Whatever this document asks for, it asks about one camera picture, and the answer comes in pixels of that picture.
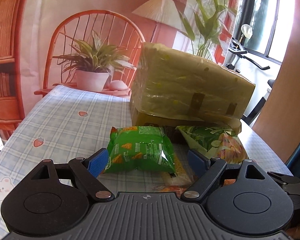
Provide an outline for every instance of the snack bag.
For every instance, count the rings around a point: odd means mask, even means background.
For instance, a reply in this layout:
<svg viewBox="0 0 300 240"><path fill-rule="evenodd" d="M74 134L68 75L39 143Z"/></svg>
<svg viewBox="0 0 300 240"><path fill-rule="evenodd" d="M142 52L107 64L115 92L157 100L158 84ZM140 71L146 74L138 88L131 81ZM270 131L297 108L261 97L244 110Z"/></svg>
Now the snack bag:
<svg viewBox="0 0 300 240"><path fill-rule="evenodd" d="M208 159L220 157L227 163L238 164L248 159L237 134L231 128L177 127L191 149L196 149Z"/></svg>
<svg viewBox="0 0 300 240"><path fill-rule="evenodd" d="M132 171L175 172L173 147L160 127L112 127L104 173Z"/></svg>
<svg viewBox="0 0 300 240"><path fill-rule="evenodd" d="M186 190L187 187L179 186L157 186L153 188L153 192L175 192L178 198L180 198L181 194Z"/></svg>
<svg viewBox="0 0 300 240"><path fill-rule="evenodd" d="M176 169L175 173L161 173L164 184L166 186L190 186L192 181L176 154L173 156L173 162Z"/></svg>
<svg viewBox="0 0 300 240"><path fill-rule="evenodd" d="M228 185L234 184L235 181L236 181L236 179L225 179L223 186L228 186Z"/></svg>

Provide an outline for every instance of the lampshade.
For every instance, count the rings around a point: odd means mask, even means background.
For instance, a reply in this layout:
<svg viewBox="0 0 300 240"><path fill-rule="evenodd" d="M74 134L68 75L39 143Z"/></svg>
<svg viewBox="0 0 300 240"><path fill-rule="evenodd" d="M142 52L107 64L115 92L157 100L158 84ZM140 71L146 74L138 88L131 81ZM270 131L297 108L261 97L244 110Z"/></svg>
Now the lampshade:
<svg viewBox="0 0 300 240"><path fill-rule="evenodd" d="M178 10L173 0L149 0L132 13L183 30Z"/></svg>

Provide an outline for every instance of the cardboard box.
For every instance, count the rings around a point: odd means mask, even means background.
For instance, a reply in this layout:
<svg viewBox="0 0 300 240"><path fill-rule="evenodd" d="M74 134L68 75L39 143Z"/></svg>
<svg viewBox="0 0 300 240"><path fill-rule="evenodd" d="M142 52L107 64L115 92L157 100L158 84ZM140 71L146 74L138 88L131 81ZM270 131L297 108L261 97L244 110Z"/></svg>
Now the cardboard box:
<svg viewBox="0 0 300 240"><path fill-rule="evenodd" d="M225 127L225 125L230 126L237 134L241 132L241 122L239 119L229 118L220 120L218 118L211 119L211 122L207 121L190 121L190 120L182 120L182 119L170 119L164 118L160 116L154 116L149 114L144 114L139 112L133 103L133 100L130 100L130 112L131 112L131 120L133 126L171 126L177 127L178 125L194 125L194 126L220 126Z"/></svg>
<svg viewBox="0 0 300 240"><path fill-rule="evenodd" d="M132 86L132 123L217 123L238 130L254 88L243 76L207 59L146 42Z"/></svg>

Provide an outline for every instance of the table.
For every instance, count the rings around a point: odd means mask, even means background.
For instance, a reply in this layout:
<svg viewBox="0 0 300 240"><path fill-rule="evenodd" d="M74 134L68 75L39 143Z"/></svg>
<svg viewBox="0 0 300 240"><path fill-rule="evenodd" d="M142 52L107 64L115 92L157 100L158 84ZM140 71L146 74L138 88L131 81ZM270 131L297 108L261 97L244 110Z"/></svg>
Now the table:
<svg viewBox="0 0 300 240"><path fill-rule="evenodd" d="M131 126L129 99L57 86L31 110L0 152L0 185L12 190L42 159L67 163L107 147L111 127ZM245 123L239 135L248 156L265 171L290 175L266 143ZM188 147L174 145L186 171ZM163 185L160 174L148 171L102 174L98 179L115 195L119 191L151 192ZM1 192L0 206L9 192ZM0 239L7 234L0 214Z"/></svg>

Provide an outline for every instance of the bamboo plant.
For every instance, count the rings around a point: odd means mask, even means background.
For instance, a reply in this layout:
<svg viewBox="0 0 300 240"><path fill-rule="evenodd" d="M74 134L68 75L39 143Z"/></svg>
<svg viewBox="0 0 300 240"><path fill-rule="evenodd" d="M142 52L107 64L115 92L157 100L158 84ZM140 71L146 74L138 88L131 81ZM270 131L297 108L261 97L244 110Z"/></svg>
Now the bamboo plant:
<svg viewBox="0 0 300 240"><path fill-rule="evenodd" d="M71 47L76 53L55 57L63 60L58 65L65 63L62 73L78 69L112 74L114 70L122 72L124 67L135 69L128 62L129 57L124 55L125 48L107 44L106 40L102 41L94 30L91 33L91 38L91 44L83 40L73 39L76 44L71 45Z"/></svg>
<svg viewBox="0 0 300 240"><path fill-rule="evenodd" d="M188 37L191 41L192 54L199 57L207 57L207 52L210 52L209 46L211 44L220 45L219 35L223 30L227 31L224 25L221 15L225 13L231 13L234 16L237 12L231 8L228 8L227 0L212 0L212 4L204 4L201 0L195 0L198 5L198 11L194 10L195 27L192 28L189 20L186 16L179 12L181 22L186 32L181 32ZM208 13L213 7L214 13L211 15Z"/></svg>

